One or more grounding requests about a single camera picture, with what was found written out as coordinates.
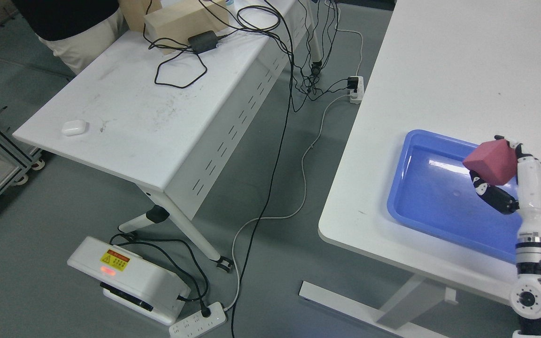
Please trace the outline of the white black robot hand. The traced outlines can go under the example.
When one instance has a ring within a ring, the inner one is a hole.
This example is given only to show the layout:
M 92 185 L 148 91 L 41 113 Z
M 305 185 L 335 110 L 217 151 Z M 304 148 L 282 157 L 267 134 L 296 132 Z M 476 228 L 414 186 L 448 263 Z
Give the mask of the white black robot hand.
M 517 156 L 517 175 L 507 184 L 491 185 L 469 170 L 475 194 L 503 215 L 519 213 L 522 224 L 518 238 L 524 234 L 541 236 L 541 161 L 526 150 L 525 145 L 505 139 Z

